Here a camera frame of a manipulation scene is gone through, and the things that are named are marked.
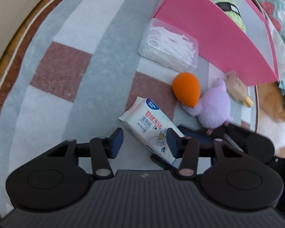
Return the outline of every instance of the green plush object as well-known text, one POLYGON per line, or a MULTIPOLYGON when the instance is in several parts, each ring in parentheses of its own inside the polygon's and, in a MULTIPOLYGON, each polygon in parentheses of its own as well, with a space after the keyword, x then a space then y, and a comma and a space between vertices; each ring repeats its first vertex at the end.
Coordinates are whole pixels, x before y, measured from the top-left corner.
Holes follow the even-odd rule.
MULTIPOLYGON (((229 1, 229 0, 216 0, 214 1, 214 3, 218 3, 218 2, 229 2, 233 5, 236 6, 236 3, 234 1, 229 1)), ((233 12, 233 11, 227 11, 227 12, 224 12, 226 15, 228 15, 238 26, 239 28, 242 29, 242 31, 244 33, 246 33, 246 27, 242 21, 242 18, 236 13, 236 12, 233 12)))

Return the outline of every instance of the black strap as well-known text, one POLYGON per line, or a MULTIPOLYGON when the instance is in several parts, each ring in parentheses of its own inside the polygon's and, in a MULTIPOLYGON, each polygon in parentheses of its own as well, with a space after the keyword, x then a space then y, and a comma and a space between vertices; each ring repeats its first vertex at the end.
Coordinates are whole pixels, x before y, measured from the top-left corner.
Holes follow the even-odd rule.
POLYGON ((236 5, 232 4, 232 3, 229 3, 229 2, 218 2, 216 3, 216 5, 221 9, 223 10, 224 12, 227 12, 227 11, 232 11, 232 12, 235 12, 237 13, 240 17, 240 13, 239 13, 239 9, 237 8, 236 5))

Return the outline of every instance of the white piping trim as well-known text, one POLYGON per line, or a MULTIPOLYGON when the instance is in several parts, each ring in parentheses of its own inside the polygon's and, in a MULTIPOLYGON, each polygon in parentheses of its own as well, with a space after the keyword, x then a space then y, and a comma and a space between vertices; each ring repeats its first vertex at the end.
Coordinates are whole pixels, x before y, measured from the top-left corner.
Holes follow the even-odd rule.
POLYGON ((14 53, 13 53, 11 59, 10 59, 9 62, 8 62, 8 65, 7 65, 7 67, 6 67, 6 69, 5 69, 4 73, 3 73, 3 76, 2 76, 2 78, 1 78, 1 80, 0 80, 0 89, 1 89, 1 87, 2 87, 2 85, 3 85, 3 82, 4 82, 4 80, 5 80, 6 76, 7 76, 7 74, 8 74, 8 71, 9 71, 10 68, 11 68, 11 65, 13 64, 13 61, 14 61, 14 59, 15 59, 15 57, 16 57, 16 55, 17 55, 17 52, 18 52, 18 50, 19 50, 19 47, 20 47, 20 45, 21 45, 21 43, 22 43, 24 37, 26 36, 28 30, 30 29, 30 27, 32 26, 32 24, 35 22, 35 20, 37 19, 37 17, 38 17, 53 1, 55 1, 55 0, 50 0, 46 5, 44 5, 44 6, 39 10, 39 12, 34 16, 34 18, 31 20, 31 22, 29 23, 29 25, 28 25, 27 28, 25 29, 24 33, 22 34, 22 36, 21 36, 21 38, 20 38, 20 40, 19 40, 19 42, 18 42, 18 44, 17 44, 17 46, 16 46, 16 49, 15 49, 15 51, 14 51, 14 53))

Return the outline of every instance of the orange makeup sponge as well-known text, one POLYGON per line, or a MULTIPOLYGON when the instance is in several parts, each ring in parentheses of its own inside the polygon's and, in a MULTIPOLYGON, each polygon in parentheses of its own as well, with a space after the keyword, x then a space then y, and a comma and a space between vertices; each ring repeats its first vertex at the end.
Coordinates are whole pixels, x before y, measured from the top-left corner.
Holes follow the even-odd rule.
POLYGON ((198 79, 191 73, 180 73, 172 83, 172 90, 176 98, 184 105, 194 107, 201 94, 198 79))

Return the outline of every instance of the checkered rug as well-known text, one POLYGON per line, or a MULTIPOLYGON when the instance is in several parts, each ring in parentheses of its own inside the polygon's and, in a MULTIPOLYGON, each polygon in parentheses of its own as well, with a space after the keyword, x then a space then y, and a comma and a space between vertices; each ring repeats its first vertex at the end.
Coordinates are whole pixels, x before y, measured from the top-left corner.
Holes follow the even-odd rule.
MULTIPOLYGON (((0 89, 0 217, 12 209, 5 191, 9 173, 65 139, 109 136, 122 127, 118 117, 137 96, 151 98, 175 125, 200 128, 173 95, 178 72, 137 53, 158 2, 55 0, 34 22, 0 89)), ((202 91, 223 75, 202 57, 194 74, 202 91)), ((254 88, 249 92, 255 101, 254 88)), ((256 107, 231 103, 234 123, 254 131, 256 107)), ((159 169, 125 129, 124 135, 110 161, 114 172, 159 169)), ((89 159, 79 165, 91 172, 89 159)), ((200 160, 199 172, 209 166, 200 160)))

